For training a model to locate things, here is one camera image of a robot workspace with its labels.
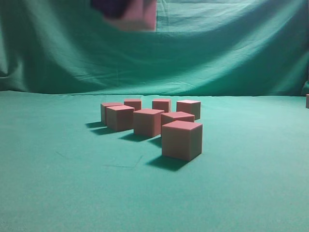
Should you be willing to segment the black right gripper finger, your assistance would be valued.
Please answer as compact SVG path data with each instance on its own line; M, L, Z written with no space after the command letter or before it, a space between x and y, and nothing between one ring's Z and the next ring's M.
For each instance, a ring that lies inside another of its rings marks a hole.
M130 3L130 0L91 0L91 7L106 18L118 19L124 15Z

